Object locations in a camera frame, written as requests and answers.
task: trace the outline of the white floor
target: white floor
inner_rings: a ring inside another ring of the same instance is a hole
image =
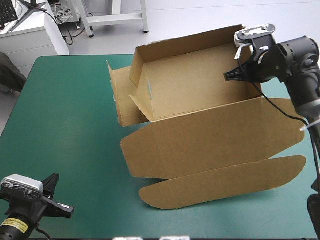
[[[86,2],[94,15],[110,11],[108,0]],[[84,32],[74,39],[70,54],[133,54],[139,45],[237,24],[272,23],[278,43],[306,35],[320,44],[320,0],[146,0],[146,7],[149,33],[142,24],[94,27],[93,38]],[[122,13],[140,9],[140,0],[122,0]],[[0,93],[0,134],[17,99]]]

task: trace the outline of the black cable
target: black cable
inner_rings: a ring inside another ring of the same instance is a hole
[[[304,125],[308,125],[308,123],[300,117],[295,117],[295,116],[291,116],[289,114],[287,114],[285,111],[283,111],[280,107],[278,107],[276,104],[274,104],[258,87],[257,85],[251,80],[251,78],[249,77],[249,75],[246,73],[246,71],[244,70],[244,68],[242,67],[242,64],[240,62],[240,59],[237,60],[238,61],[238,65],[239,68],[242,72],[242,74],[244,74],[244,76],[247,78],[247,80],[254,86],[254,88],[273,106],[275,107],[279,112],[281,112],[283,115],[285,115],[286,117],[293,119],[293,120],[297,120],[302,122]],[[310,135],[310,139],[311,139],[311,145],[312,145],[312,152],[313,152],[313,159],[314,159],[314,164],[315,164],[315,170],[316,170],[316,181],[317,181],[317,185],[318,185],[318,194],[320,195],[320,170],[319,170],[319,163],[318,163],[318,156],[317,156],[317,149],[316,149],[316,143],[312,137],[312,133],[310,128],[308,128],[309,131],[309,135]]]
[[[86,29],[84,28],[84,29],[82,29],[82,31],[80,32],[80,33],[78,33],[77,35],[75,35],[75,36],[63,36],[64,38],[76,38],[76,37],[78,37],[78,36],[80,36],[84,31],[85,31]]]
[[[65,43],[68,44],[69,46],[71,46],[72,44],[74,44],[74,39],[71,36],[71,33],[68,29],[68,27],[60,20],[60,18],[58,16],[55,17],[57,20],[59,20],[59,22],[62,24],[62,26],[67,30],[67,32],[69,33],[69,38],[71,39],[71,43],[68,43],[68,41],[66,40],[66,37],[61,33],[62,37],[65,39]]]
[[[50,235],[49,235],[47,232],[39,229],[39,223],[36,225],[35,230],[36,230],[38,233],[45,235],[45,237],[46,237],[48,240],[52,240],[52,238],[50,237]]]
[[[75,36],[62,36],[62,37],[64,37],[64,38],[73,38],[74,39],[74,38],[80,36],[85,30],[86,30],[85,28],[82,29],[82,31],[79,34],[75,35]]]
[[[41,12],[44,12],[45,14],[47,14],[48,16],[50,16],[50,18],[52,18],[52,20],[54,21],[54,23],[58,26],[58,23],[57,23],[57,21],[54,19],[54,17],[53,16],[51,16],[47,11],[45,11],[45,10],[42,10],[41,8],[39,8],[39,7],[36,7],[36,6],[31,6],[31,5],[29,5],[29,7],[30,8],[33,8],[33,9],[37,9],[37,10],[39,10],[39,11],[41,11]],[[68,43],[67,42],[67,40],[64,38],[64,41],[65,41],[65,43],[66,44],[68,44],[68,45],[72,45],[73,43],[74,43],[74,41],[73,41],[73,39],[71,38],[71,43]]]
[[[20,4],[20,2],[19,2],[18,0],[15,0],[15,6],[17,6],[17,3],[18,3],[18,5],[19,5],[19,7],[20,7],[20,9],[21,9],[21,11],[20,11],[20,13],[17,15],[17,17],[20,17],[21,14],[22,14],[22,12],[23,12],[23,7],[21,6],[21,4]]]

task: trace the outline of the yellow label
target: yellow label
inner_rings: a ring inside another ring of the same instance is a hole
[[[14,227],[14,228],[20,230],[24,234],[26,233],[26,231],[29,228],[29,226],[26,223],[24,223],[23,221],[21,221],[19,219],[15,219],[15,218],[7,218],[6,220],[4,220],[4,222],[1,224],[1,226]]]

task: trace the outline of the green tabletop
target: green tabletop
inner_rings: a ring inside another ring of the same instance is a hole
[[[42,180],[60,174],[55,200],[74,205],[72,219],[44,218],[54,238],[312,238],[307,198],[315,180],[309,137],[278,154],[307,157],[289,184],[265,192],[160,210],[138,191],[156,180],[134,178],[120,141],[142,126],[121,127],[110,83],[112,68],[132,55],[39,58],[0,138],[0,178],[17,173]],[[288,97],[276,79],[264,84],[271,97]],[[0,213],[8,204],[0,202]]]

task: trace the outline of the cardboard box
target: cardboard box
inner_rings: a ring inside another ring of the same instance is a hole
[[[234,34],[241,29],[140,46],[131,68],[109,68],[119,123],[152,122],[121,142],[133,176],[165,180],[140,190],[149,205],[178,209],[269,190],[305,166],[303,156],[269,159],[302,141],[302,124],[251,84],[224,79],[237,66]],[[296,116],[290,99],[273,101]]]

